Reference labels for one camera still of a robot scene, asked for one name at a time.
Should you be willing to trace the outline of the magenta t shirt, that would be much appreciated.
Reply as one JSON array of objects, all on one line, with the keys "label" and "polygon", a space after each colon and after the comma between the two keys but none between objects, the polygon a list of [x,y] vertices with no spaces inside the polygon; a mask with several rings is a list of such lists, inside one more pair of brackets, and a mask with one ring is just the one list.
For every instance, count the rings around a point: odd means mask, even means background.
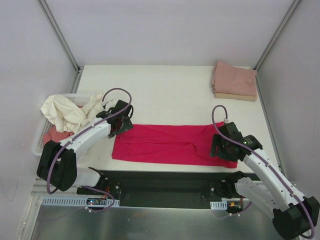
[{"label": "magenta t shirt", "polygon": [[236,162],[211,156],[216,133],[212,124],[135,124],[133,129],[116,136],[111,156],[138,163],[237,168]]}]

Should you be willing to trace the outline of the cream white t shirt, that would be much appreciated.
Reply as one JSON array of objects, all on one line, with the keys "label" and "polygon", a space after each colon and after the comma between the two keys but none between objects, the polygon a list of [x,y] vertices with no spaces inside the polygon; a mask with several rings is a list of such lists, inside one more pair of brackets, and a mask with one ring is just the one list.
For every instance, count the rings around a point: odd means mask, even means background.
[{"label": "cream white t shirt", "polygon": [[80,107],[61,94],[49,96],[40,110],[44,117],[55,126],[56,131],[77,133],[92,123],[104,108],[101,93],[92,95]]}]

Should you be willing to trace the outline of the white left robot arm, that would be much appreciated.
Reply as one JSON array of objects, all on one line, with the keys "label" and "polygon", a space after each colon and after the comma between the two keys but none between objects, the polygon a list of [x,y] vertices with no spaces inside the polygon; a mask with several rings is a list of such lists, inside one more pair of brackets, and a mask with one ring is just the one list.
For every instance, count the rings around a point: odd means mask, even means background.
[{"label": "white left robot arm", "polygon": [[81,132],[59,142],[48,141],[42,150],[36,175],[62,192],[72,186],[88,186],[99,195],[105,191],[103,173],[77,162],[87,150],[102,138],[113,138],[133,128],[134,108],[118,100],[114,107],[96,115],[93,123]]}]

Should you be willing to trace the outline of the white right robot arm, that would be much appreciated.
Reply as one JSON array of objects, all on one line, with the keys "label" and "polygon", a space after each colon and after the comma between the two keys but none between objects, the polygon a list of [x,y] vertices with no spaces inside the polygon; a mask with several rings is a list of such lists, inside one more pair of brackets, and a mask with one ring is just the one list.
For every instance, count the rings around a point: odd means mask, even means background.
[{"label": "white right robot arm", "polygon": [[243,162],[263,183],[255,184],[245,173],[237,171],[226,177],[225,192],[249,199],[272,221],[285,240],[299,236],[312,239],[318,223],[320,203],[306,197],[276,168],[262,144],[253,136],[243,136],[234,122],[215,127],[211,156],[228,162]]}]

